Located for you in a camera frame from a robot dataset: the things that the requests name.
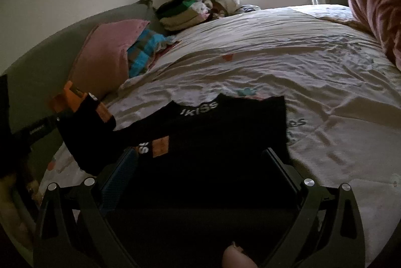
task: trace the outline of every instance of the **orange tag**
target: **orange tag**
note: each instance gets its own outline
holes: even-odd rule
[[[64,95],[68,107],[75,113],[88,94],[81,92],[71,81],[68,81],[64,86]]]
[[[99,114],[100,118],[104,123],[107,123],[111,118],[112,115],[110,114],[109,110],[107,109],[106,105],[100,103],[97,108],[96,112]]]
[[[58,94],[49,102],[49,107],[56,113],[60,113],[68,108],[67,101],[63,94]]]
[[[153,158],[168,153],[168,136],[152,141]]]

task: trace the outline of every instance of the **pink blanket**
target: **pink blanket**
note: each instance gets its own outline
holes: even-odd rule
[[[370,29],[388,59],[401,70],[401,0],[348,0],[352,14]]]
[[[78,54],[69,80],[100,100],[129,78],[127,49],[149,21],[127,19],[96,26]]]

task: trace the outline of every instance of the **black plastic bracket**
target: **black plastic bracket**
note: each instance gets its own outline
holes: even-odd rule
[[[268,149],[262,153],[266,169],[298,204],[299,215],[261,268],[363,268],[365,247],[362,222],[350,185],[338,189],[304,179]],[[139,268],[104,219],[113,210],[138,165],[128,149],[119,161],[81,185],[60,188],[50,184],[41,207],[35,235],[34,264],[43,268]],[[89,238],[82,238],[71,209],[81,210]],[[318,213],[326,211],[320,228]],[[91,243],[88,251],[86,242]]]

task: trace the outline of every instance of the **folded clothes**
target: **folded clothes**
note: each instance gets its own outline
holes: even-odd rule
[[[153,30],[145,29],[138,40],[127,50],[129,77],[133,78],[148,71],[154,65],[158,52],[174,44],[174,37],[165,37]]]
[[[156,15],[159,19],[176,16],[187,10],[195,2],[197,0],[173,0],[160,6],[156,11]]]
[[[206,6],[206,4],[204,4],[203,2],[195,2],[184,12],[169,18],[162,18],[160,22],[163,26],[165,26],[165,28],[180,26],[183,23],[197,17],[199,14],[204,14],[208,11],[209,8]]]
[[[210,14],[208,12],[203,13],[203,14],[198,14],[195,18],[192,18],[191,20],[182,23],[181,25],[178,26],[165,26],[164,28],[170,32],[177,32],[179,30],[184,30],[190,27],[193,27],[197,24],[200,24],[204,21],[206,21],[209,18]]]

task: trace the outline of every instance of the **white bedsheet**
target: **white bedsheet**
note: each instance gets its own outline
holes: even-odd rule
[[[373,35],[369,29],[354,18],[351,9],[346,6],[341,6],[339,4],[319,4],[316,6],[296,6],[289,8],[303,12],[304,14],[309,14],[317,19],[347,25]]]
[[[297,169],[324,186],[352,186],[364,225],[366,264],[401,219],[401,74],[370,35],[289,8],[201,24],[141,77],[106,100],[117,129],[171,100],[285,95],[289,151]],[[79,184],[63,146],[41,191]]]

